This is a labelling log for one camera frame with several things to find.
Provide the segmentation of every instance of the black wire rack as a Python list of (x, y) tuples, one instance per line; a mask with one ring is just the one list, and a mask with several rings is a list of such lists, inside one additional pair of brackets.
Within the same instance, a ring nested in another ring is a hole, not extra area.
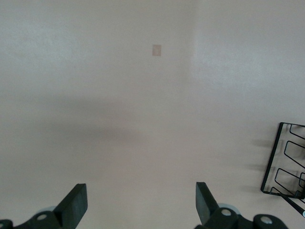
[(281, 196), (305, 217), (305, 125), (279, 124), (261, 191)]

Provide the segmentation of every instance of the silver bolt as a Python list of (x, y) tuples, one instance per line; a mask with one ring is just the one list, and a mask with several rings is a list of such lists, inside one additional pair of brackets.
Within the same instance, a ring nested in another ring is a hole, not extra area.
[(37, 220), (43, 220), (43, 219), (45, 219), (46, 217), (47, 217), (46, 214), (42, 214), (42, 215), (40, 215), (40, 216), (37, 217)]
[(267, 216), (262, 216), (261, 221), (264, 222), (265, 224), (272, 224), (272, 220)]
[(230, 215), (231, 215), (231, 212), (230, 212), (228, 209), (222, 209), (221, 213), (222, 213), (224, 216), (230, 216)]

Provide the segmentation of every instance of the glossy white surface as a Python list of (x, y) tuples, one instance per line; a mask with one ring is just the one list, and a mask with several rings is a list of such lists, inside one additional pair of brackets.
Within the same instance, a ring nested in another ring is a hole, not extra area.
[(205, 181), (302, 228), (259, 188), (278, 123), (305, 124), (303, 1), (3, 0), (0, 21), (0, 218), (86, 183), (79, 229), (193, 229)]

